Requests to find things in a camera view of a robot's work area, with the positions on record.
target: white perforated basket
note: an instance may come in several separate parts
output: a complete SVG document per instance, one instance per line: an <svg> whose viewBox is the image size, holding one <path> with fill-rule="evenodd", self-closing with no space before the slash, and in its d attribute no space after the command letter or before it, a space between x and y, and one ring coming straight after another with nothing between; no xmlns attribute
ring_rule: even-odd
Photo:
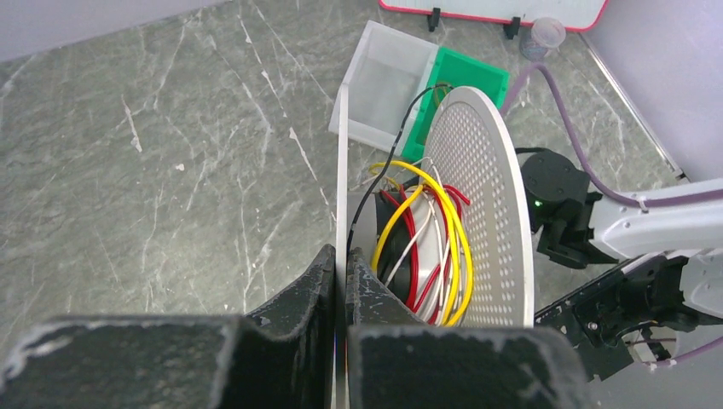
<svg viewBox="0 0 723 409"><path fill-rule="evenodd" d="M443 183L471 201L462 222L472 251L474 292L462 325L532 326L527 201L514 146L495 104L478 89L449 92L435 114L425 156Z"/></svg>

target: whiteboard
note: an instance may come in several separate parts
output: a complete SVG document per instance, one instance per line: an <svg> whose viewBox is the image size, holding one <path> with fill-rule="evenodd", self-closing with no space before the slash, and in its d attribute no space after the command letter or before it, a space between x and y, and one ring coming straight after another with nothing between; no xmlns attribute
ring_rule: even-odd
<svg viewBox="0 0 723 409"><path fill-rule="evenodd" d="M431 14L438 7L442 17L509 23L519 17L523 25L540 17L553 17L572 32L592 28L608 0L379 0L390 11Z"/></svg>

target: marble table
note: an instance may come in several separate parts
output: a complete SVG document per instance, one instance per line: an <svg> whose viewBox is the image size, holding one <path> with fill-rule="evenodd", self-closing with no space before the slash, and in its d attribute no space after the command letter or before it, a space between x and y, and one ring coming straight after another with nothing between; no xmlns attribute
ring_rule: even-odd
<svg viewBox="0 0 723 409"><path fill-rule="evenodd" d="M500 26L373 0L233 1L0 64L0 355L52 315L244 313L298 277L333 242L327 125L367 20L526 65ZM605 182L674 183L577 35L548 65ZM506 123L572 157L538 74ZM350 185L383 156L352 144ZM602 270L536 255L537 307Z"/></svg>

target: clear plastic cup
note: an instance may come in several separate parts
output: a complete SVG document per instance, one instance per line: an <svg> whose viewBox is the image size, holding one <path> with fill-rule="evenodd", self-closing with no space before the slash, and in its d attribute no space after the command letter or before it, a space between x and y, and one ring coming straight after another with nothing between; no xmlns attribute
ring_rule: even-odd
<svg viewBox="0 0 723 409"><path fill-rule="evenodd" d="M550 17L541 17L532 29L520 39L520 52L530 61L542 61L550 51L559 47L565 39L562 23Z"/></svg>

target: green plastic container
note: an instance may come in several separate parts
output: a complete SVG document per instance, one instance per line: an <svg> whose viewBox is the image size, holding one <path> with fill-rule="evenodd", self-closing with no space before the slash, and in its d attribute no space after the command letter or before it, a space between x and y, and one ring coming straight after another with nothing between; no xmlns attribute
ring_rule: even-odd
<svg viewBox="0 0 723 409"><path fill-rule="evenodd" d="M505 101L509 80L510 74L507 71L487 65L452 49L440 47L427 86L431 87L439 83L451 84L453 87L471 86L480 89L492 100L497 109L500 109ZM422 97L414 126L409 133L404 149L402 149L402 157L406 160L415 162L424 157L427 134L434 113L437 111L437 103L442 98L441 89L428 92Z"/></svg>

